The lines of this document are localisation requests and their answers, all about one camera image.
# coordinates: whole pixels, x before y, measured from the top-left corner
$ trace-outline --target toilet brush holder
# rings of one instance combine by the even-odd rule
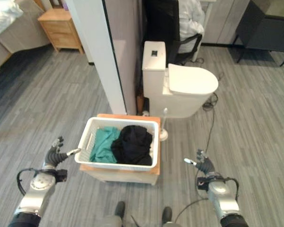
[[[165,141],[169,137],[168,132],[164,129],[167,112],[168,112],[168,110],[167,110],[167,108],[165,108],[164,111],[163,111],[164,117],[163,117],[163,121],[162,121],[162,124],[161,124],[161,130],[160,130],[160,135],[159,135],[160,141]]]

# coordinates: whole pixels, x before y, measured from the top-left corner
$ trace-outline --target electrical wire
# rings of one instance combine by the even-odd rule
[[[190,206],[194,205],[195,203],[197,202],[200,202],[200,201],[203,201],[203,200],[208,200],[208,198],[203,198],[203,199],[200,199],[200,200],[196,200],[196,201],[193,201],[192,203],[188,204],[186,207],[183,208],[183,210],[181,210],[181,212],[178,214],[178,216],[176,217],[175,219],[175,223],[177,222],[178,218],[180,217],[180,215]]]
[[[179,64],[184,66],[187,62],[191,62],[191,63],[199,63],[200,66],[205,62],[204,58],[197,58],[195,61],[193,60],[188,60],[188,61],[183,61],[183,62],[180,62]]]
[[[210,130],[209,130],[209,134],[208,134],[208,139],[207,139],[207,143],[206,143],[206,149],[205,149],[205,153],[207,153],[208,151],[208,147],[209,147],[209,142],[210,142],[210,138],[211,138],[211,135],[212,135],[212,131],[213,131],[213,126],[214,126],[214,106],[217,105],[217,102],[218,102],[219,98],[218,98],[218,95],[214,92],[210,97],[209,99],[202,105],[202,108],[204,111],[208,112],[208,111],[213,111],[213,119],[212,119],[212,125],[210,127]],[[198,191],[198,188],[197,188],[197,178],[198,178],[198,174],[199,174],[199,171],[197,171],[197,173],[195,174],[195,192],[196,192],[196,196],[199,196],[201,199],[205,199],[203,196],[200,195],[199,191]]]
[[[27,168],[27,169],[22,169],[22,170],[19,171],[19,173],[17,174],[16,179],[17,179],[17,185],[18,185],[19,191],[21,192],[22,195],[25,195],[25,194],[26,194],[26,191],[23,189],[23,187],[22,187],[22,185],[21,185],[21,181],[22,181],[22,180],[20,180],[20,175],[21,175],[21,173],[24,172],[24,171],[34,171],[34,172],[35,172],[35,175],[36,175],[37,173],[39,173],[39,170],[34,169],[34,168]]]
[[[198,62],[200,63],[201,65],[204,63],[204,59],[203,58],[199,58],[199,59],[196,59],[196,61],[191,61],[192,63],[195,63],[195,62]],[[219,76],[218,76],[218,81],[220,81],[223,77],[225,77],[225,74],[224,72],[220,73]],[[202,108],[204,111],[208,112],[208,111],[213,111],[213,119],[212,119],[212,125],[210,127],[210,130],[209,130],[209,134],[208,134],[208,139],[207,139],[207,143],[206,143],[206,149],[205,149],[205,153],[207,153],[208,151],[208,147],[209,147],[209,142],[210,142],[210,138],[211,138],[211,134],[212,134],[212,131],[213,131],[213,126],[214,126],[214,115],[215,115],[215,112],[214,112],[214,106],[217,105],[217,102],[218,102],[219,98],[218,98],[218,95],[214,92],[210,97],[209,99],[202,105]],[[201,199],[199,200],[196,200],[190,204],[188,204],[186,207],[184,207],[184,209],[178,214],[176,220],[175,220],[175,223],[177,222],[177,219],[179,218],[179,216],[188,208],[190,207],[191,205],[199,202],[199,201],[203,201],[203,200],[208,200],[208,198],[204,198],[203,196],[200,195],[199,191],[198,191],[198,188],[197,188],[197,179],[198,179],[198,174],[199,174],[199,171],[197,171],[197,173],[195,174],[195,191],[196,191],[196,196],[199,196]],[[229,181],[229,180],[233,180],[235,183],[236,183],[236,186],[237,186],[237,192],[236,192],[236,200],[238,199],[238,190],[239,190],[239,182],[235,179],[235,178],[225,178],[225,181]]]
[[[238,197],[239,197],[239,182],[236,178],[231,178],[231,177],[226,177],[224,178],[224,181],[234,181],[237,186],[237,191],[236,191],[236,197],[235,200],[238,202]]]
[[[131,217],[132,217],[132,219],[133,219],[133,222],[135,223],[135,225],[137,226],[137,227],[140,227],[139,226],[139,224],[138,224],[138,222],[133,218],[133,216],[131,215]]]

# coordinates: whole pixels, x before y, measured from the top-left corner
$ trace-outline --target black cable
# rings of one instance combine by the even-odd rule
[[[178,216],[176,217],[176,220],[175,220],[175,223],[177,222],[178,218],[180,217],[180,215],[190,206],[194,205],[195,203],[197,202],[200,202],[200,201],[203,201],[203,200],[208,200],[208,198],[203,198],[203,199],[200,199],[200,200],[196,200],[196,201],[193,201],[192,203],[188,204],[186,207],[184,207],[183,210],[181,210],[181,212],[178,214]]]
[[[197,58],[195,61],[190,60],[191,63],[200,63],[201,65],[205,62],[204,58]]]
[[[34,177],[38,174],[38,173],[49,173],[51,171],[55,171],[55,170],[43,170],[43,169],[34,169],[34,168],[27,168],[27,169],[22,169],[19,171],[19,173],[17,174],[17,185],[18,185],[18,188],[19,188],[19,191],[21,192],[22,195],[25,195],[26,194],[26,191],[23,189],[22,185],[21,185],[21,179],[20,179],[20,175],[22,172],[24,171],[34,171],[35,174],[34,174]]]
[[[135,223],[135,225],[137,226],[137,227],[140,227],[139,226],[139,224],[138,224],[138,222],[133,218],[133,216],[131,215],[131,217],[132,217],[132,219],[133,219],[133,222]]]
[[[206,149],[205,149],[205,153],[207,153],[208,151],[208,147],[209,147],[209,142],[210,142],[210,138],[211,138],[211,134],[212,134],[212,131],[213,131],[213,125],[214,125],[214,106],[217,104],[219,98],[217,96],[216,93],[213,93],[209,99],[203,104],[203,110],[204,111],[210,111],[212,110],[213,111],[213,119],[212,119],[212,125],[210,127],[210,130],[209,130],[209,134],[208,134],[208,139],[207,139],[207,143],[206,143]],[[195,191],[196,191],[196,195],[199,196],[200,198],[202,199],[205,199],[203,196],[200,195],[199,191],[198,191],[198,188],[197,188],[197,178],[198,178],[198,173],[199,173],[199,170],[197,171],[197,173],[195,174]]]
[[[238,180],[236,178],[226,177],[224,179],[224,181],[234,181],[236,183],[237,191],[236,191],[236,198],[235,198],[235,200],[238,202],[238,197],[239,197],[239,182],[238,182]]]
[[[220,73],[219,77],[218,77],[218,81],[220,81],[223,77],[224,77],[224,72]],[[210,130],[209,130],[209,134],[208,134],[208,139],[207,139],[207,143],[206,143],[206,149],[205,149],[205,153],[207,153],[208,151],[208,147],[209,147],[209,142],[210,142],[210,138],[211,138],[211,134],[212,134],[212,131],[213,131],[213,126],[214,126],[214,106],[217,105],[217,102],[218,102],[219,98],[218,98],[218,95],[214,92],[210,97],[209,99],[202,105],[202,108],[204,111],[208,112],[208,111],[213,111],[213,119],[212,119],[212,125],[210,127]],[[184,212],[189,206],[195,204],[196,202],[199,202],[199,201],[202,201],[202,200],[207,200],[208,198],[204,198],[203,196],[200,195],[199,191],[198,191],[198,188],[197,188],[197,178],[198,178],[198,173],[199,173],[199,169],[197,171],[197,173],[195,174],[195,191],[196,191],[196,195],[199,196],[201,199],[200,200],[196,200],[190,204],[188,204],[177,216],[176,220],[175,220],[175,223],[178,219],[178,217],[180,216],[180,214],[182,214],[182,212]]]
[[[21,192],[22,195],[25,195],[25,194],[26,194],[26,191],[23,189],[23,187],[22,187],[22,185],[21,185],[21,181],[22,181],[22,180],[20,180],[20,175],[21,175],[21,173],[24,172],[24,171],[34,171],[34,172],[35,172],[35,175],[40,172],[39,170],[34,169],[34,168],[27,168],[27,169],[22,169],[22,170],[19,171],[19,173],[17,174],[16,179],[17,179],[17,185],[18,185],[19,191]]]

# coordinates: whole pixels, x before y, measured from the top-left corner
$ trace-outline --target black chair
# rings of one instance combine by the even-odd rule
[[[202,35],[196,34],[180,41],[178,0],[144,0],[144,7],[147,20],[144,41],[164,41],[167,64],[184,65],[197,51]],[[191,52],[178,53],[180,45],[192,40],[196,42]]]

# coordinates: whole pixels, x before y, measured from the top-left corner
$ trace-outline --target person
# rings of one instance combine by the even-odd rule
[[[106,216],[101,227],[121,227],[123,224],[123,217],[125,212],[125,203],[123,201],[118,202],[115,208],[115,214]],[[163,227],[181,227],[179,224],[172,223],[172,210],[170,207],[165,207],[162,213],[162,226]]]
[[[199,0],[178,0],[180,40],[183,41],[196,34],[204,34],[205,13]],[[191,52],[195,40],[182,44],[178,53]]]
[[[125,212],[125,203],[123,201],[119,201],[117,206],[115,207],[115,214],[106,216],[102,223],[102,227],[121,227],[123,223],[123,217]]]

